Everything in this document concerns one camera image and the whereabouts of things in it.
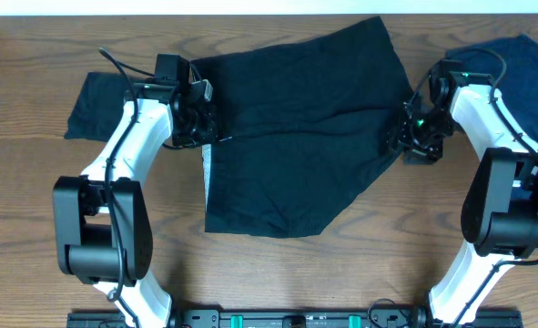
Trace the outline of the black shorts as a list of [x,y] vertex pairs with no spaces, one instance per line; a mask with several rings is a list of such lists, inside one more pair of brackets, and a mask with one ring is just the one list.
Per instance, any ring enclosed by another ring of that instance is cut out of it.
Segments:
[[218,112],[208,232],[320,234],[398,156],[391,137],[412,90],[377,16],[196,67]]

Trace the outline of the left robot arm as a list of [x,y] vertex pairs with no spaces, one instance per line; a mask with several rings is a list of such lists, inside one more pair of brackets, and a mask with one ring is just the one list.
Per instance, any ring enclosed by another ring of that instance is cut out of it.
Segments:
[[53,188],[60,270],[102,292],[113,312],[70,313],[69,327],[180,327],[181,313],[150,269],[153,235],[142,187],[167,140],[198,147],[217,135],[207,80],[136,83],[100,155]]

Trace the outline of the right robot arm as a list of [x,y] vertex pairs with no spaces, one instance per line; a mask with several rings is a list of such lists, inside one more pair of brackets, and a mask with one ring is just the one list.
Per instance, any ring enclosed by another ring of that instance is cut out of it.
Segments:
[[462,205],[462,246],[450,269],[411,311],[410,327],[520,327],[516,310],[482,301],[513,267],[538,265],[538,143],[504,105],[499,78],[464,72],[451,60],[429,70],[421,95],[405,102],[389,143],[407,161],[432,164],[460,128],[480,161]]

